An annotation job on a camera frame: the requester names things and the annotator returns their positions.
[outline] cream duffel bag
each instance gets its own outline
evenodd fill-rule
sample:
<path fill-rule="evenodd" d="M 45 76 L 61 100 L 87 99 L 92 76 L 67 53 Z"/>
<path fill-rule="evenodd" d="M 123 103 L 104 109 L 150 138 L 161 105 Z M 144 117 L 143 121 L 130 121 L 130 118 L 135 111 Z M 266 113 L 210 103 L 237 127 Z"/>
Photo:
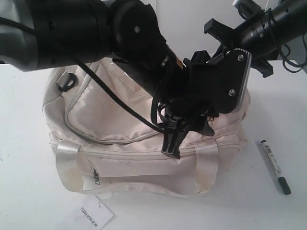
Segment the cream duffel bag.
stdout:
<path fill-rule="evenodd" d="M 90 68 L 127 105 L 150 120 L 151 96 L 111 59 Z M 76 76 L 71 89 L 61 83 Z M 163 135 L 119 107 L 77 66 L 54 69 L 43 113 L 59 177 L 66 189 L 86 194 L 143 191 L 192 196 L 209 191 L 219 167 L 230 170 L 245 142 L 241 121 L 249 106 L 210 121 L 214 138 L 190 132 L 181 159 L 161 153 Z"/>

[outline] bag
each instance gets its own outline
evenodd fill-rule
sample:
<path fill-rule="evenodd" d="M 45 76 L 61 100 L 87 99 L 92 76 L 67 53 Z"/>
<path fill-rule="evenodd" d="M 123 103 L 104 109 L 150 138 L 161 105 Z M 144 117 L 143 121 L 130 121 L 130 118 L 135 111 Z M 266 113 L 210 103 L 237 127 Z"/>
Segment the bag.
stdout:
<path fill-rule="evenodd" d="M 150 120 L 152 97 L 104 58 L 89 64 L 128 106 Z M 59 82 L 74 74 L 78 81 L 68 91 Z M 181 159 L 161 153 L 163 135 L 119 107 L 77 66 L 54 69 L 45 88 L 43 114 L 49 129 L 56 168 L 66 189 L 98 194 L 143 191 L 170 196 L 192 196 L 209 191 L 219 167 L 230 170 L 246 141 L 241 121 L 250 103 L 210 121 L 215 136 L 190 132 Z"/>

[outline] robotic arm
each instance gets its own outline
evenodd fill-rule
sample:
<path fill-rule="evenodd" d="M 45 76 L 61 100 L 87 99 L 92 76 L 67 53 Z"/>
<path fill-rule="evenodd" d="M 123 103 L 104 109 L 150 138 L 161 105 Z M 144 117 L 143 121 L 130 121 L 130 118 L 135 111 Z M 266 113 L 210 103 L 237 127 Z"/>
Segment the robotic arm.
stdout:
<path fill-rule="evenodd" d="M 0 60 L 23 71 L 75 64 L 50 40 L 83 63 L 113 58 L 153 96 L 151 119 L 164 133 L 162 153 L 179 159 L 190 131 L 213 136 L 207 118 L 240 106 L 251 66 L 272 75 L 265 55 L 306 33 L 305 0 L 288 0 L 269 12 L 244 9 L 246 21 L 236 29 L 214 19 L 205 25 L 205 33 L 221 42 L 213 57 L 198 51 L 182 63 L 152 7 L 139 0 L 1 0 Z M 35 36 L 3 18 L 32 28 Z"/>

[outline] zipper pull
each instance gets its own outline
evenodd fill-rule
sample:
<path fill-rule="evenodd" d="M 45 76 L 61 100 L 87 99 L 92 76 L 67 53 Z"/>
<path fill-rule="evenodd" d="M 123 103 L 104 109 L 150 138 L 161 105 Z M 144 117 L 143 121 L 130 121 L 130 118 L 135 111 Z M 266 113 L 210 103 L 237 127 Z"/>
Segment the zipper pull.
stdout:
<path fill-rule="evenodd" d="M 96 185 L 100 185 L 99 174 L 97 173 L 96 169 L 94 169 L 94 180 Z"/>

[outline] black marker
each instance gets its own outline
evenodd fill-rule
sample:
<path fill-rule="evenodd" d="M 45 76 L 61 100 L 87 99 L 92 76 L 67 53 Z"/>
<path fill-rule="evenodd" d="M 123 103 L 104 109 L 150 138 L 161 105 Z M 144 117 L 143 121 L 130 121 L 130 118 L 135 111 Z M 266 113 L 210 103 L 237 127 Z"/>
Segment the black marker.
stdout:
<path fill-rule="evenodd" d="M 280 167 L 279 167 L 279 165 L 278 165 L 278 163 L 277 163 L 277 161 L 276 161 L 276 159 L 275 159 L 275 157 L 274 157 L 274 155 L 273 155 L 273 153 L 272 153 L 272 150 L 271 150 L 271 148 L 269 147 L 267 141 L 263 140 L 263 141 L 261 142 L 261 145 L 262 145 L 264 151 L 267 153 L 267 155 L 268 155 L 268 157 L 269 157 L 269 159 L 270 159 L 271 166 L 272 166 L 273 169 L 274 169 L 275 175 L 276 175 L 276 177 L 277 177 L 277 179 L 278 179 L 278 182 L 279 182 L 280 186 L 281 186 L 282 189 L 283 189 L 283 192 L 284 192 L 286 195 L 291 194 L 291 189 L 290 189 L 290 187 L 289 187 L 289 185 L 288 185 L 288 183 L 287 183 L 285 177 L 283 176 L 283 172 L 282 172 L 282 170 L 280 169 Z"/>

